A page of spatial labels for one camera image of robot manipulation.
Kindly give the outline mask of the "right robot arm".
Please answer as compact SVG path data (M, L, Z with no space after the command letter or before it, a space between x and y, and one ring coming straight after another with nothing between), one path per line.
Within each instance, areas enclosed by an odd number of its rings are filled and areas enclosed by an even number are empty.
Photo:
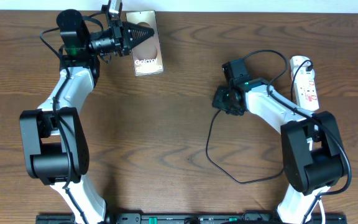
M234 116L250 112L281 136L283 173L289 186L277 207L283 223L309 223L312 211L325 195L346 191L352 171L335 117L298 107L265 80L219 86L213 107Z

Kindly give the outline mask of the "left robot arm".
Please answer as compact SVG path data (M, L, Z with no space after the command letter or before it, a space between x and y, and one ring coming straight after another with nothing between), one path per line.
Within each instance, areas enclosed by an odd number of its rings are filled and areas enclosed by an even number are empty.
M56 30L63 45L54 51L59 60L59 81L37 109L24 110L19 117L28 175L56 190L73 212L69 217L45 217L46 222L116 222L87 174L90 155L79 113L96 87L104 56L129 55L155 31L115 19L107 9L101 13L108 28L93 33L87 22L102 27L94 16L84 16L75 9L59 13Z

